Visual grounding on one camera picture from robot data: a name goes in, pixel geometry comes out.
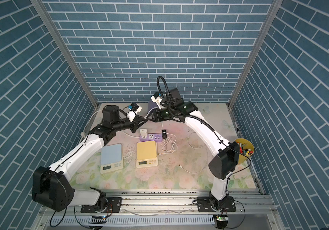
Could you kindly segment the white charger adapter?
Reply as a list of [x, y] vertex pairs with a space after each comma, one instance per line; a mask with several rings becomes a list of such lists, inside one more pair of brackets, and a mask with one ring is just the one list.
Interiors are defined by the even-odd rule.
[[139, 132], [140, 132], [140, 138], [141, 139], [146, 139], [147, 138], [147, 136], [148, 136], [147, 129], [140, 129]]

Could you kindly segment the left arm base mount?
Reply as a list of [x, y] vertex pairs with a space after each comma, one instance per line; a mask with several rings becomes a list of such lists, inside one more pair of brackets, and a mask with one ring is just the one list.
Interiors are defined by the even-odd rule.
[[122, 204], [122, 197], [108, 197], [100, 199], [95, 205], [83, 205], [81, 213], [119, 213]]

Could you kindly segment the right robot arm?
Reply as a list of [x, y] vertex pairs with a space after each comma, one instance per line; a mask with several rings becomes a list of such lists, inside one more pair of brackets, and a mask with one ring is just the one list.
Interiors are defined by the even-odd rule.
[[237, 143], [223, 138], [203, 117], [201, 111], [192, 102], [184, 102], [177, 89], [166, 93], [156, 92], [151, 101], [157, 106], [155, 121], [179, 119], [190, 127], [205, 143], [213, 159], [208, 164], [213, 174], [213, 186], [210, 197], [223, 201], [228, 196], [229, 179], [239, 162]]

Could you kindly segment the purple power strip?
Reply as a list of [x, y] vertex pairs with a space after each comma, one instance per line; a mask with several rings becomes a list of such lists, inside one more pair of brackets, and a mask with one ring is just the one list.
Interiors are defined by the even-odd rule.
[[162, 142], [162, 133], [148, 133], [146, 136], [139, 136], [140, 141]]

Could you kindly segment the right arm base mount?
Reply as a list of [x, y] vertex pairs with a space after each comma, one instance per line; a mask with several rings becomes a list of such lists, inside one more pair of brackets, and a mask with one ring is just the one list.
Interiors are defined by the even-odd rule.
[[236, 206], [233, 197], [227, 196], [221, 201], [209, 196], [198, 196], [193, 200], [198, 212], [235, 212]]

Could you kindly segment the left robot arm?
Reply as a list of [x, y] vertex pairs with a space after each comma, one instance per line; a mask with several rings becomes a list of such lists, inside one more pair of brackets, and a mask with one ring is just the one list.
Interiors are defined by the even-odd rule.
[[107, 207], [105, 192], [96, 188], [74, 189], [70, 180], [118, 131], [135, 132], [148, 121], [137, 112], [130, 111], [124, 118], [120, 117], [122, 113], [118, 106], [107, 105], [102, 111], [102, 121], [78, 146], [49, 167], [37, 168], [32, 176], [32, 200], [57, 212], [68, 206], [87, 206], [94, 212], [103, 212]]

